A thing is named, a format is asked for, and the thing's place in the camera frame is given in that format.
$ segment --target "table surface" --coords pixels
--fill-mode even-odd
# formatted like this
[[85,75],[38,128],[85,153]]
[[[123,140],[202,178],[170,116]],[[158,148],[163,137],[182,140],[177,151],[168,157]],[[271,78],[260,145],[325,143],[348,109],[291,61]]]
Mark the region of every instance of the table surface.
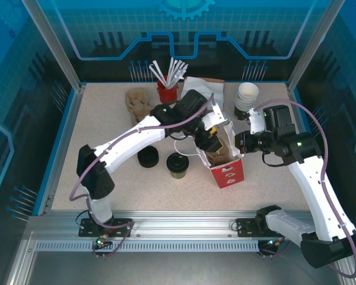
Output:
[[[233,116],[234,97],[240,83],[226,83],[224,110],[234,122],[236,134],[249,129],[246,122]],[[257,83],[260,93],[257,104],[269,99],[287,99],[284,83]],[[76,174],[79,149],[102,145],[132,127],[131,117],[125,105],[124,94],[132,88],[144,88],[148,92],[150,106],[159,104],[156,83],[88,83],[82,98],[74,131],[62,168],[52,210],[85,210],[83,199],[70,202],[68,197],[78,176]],[[174,179],[166,168],[167,157],[175,152],[173,140],[154,143],[160,161],[151,168],[140,166],[132,156],[111,174],[115,189],[109,195],[113,210],[139,211],[223,211],[257,210],[276,204],[285,210],[308,210],[298,183],[287,167],[273,168],[263,164],[261,153],[243,157],[243,182],[219,189],[211,172],[198,156],[190,156],[190,166],[183,179]],[[191,138],[179,141],[181,152],[195,152]],[[279,163],[274,155],[266,157],[268,163]]]

